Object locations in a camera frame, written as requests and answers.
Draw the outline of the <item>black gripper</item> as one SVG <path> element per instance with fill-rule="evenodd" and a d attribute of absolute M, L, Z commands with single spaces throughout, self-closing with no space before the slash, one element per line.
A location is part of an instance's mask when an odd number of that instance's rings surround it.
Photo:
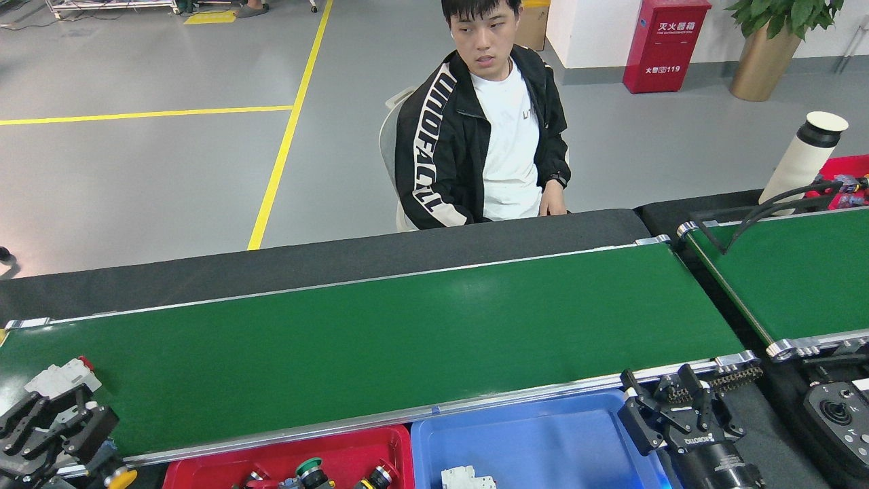
<path fill-rule="evenodd" d="M 698 378 L 691 365 L 682 366 L 696 420 L 685 433 L 687 420 L 674 423 L 671 403 L 662 403 L 642 388 L 630 369 L 620 374 L 626 400 L 618 419 L 642 456 L 665 450 L 683 488 L 763 488 L 756 465 L 739 454 L 735 442 L 745 436 L 741 421 L 731 412 L 725 392 L 735 387 L 738 374 L 711 382 Z"/>
<path fill-rule="evenodd" d="M 2 415 L 3 485 L 39 485 L 56 474 L 55 464 L 104 465 L 115 456 L 111 440 L 120 418 L 95 400 L 90 388 L 69 388 L 52 397 L 52 436 L 31 435 L 48 397 L 28 395 Z"/>

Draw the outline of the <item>person's left hand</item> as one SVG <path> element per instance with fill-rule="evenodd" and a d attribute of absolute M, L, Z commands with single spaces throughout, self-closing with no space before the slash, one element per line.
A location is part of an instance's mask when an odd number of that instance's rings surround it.
<path fill-rule="evenodd" d="M 546 182 L 541 193 L 539 216 L 565 215 L 568 213 L 564 199 L 565 187 L 556 179 Z"/>

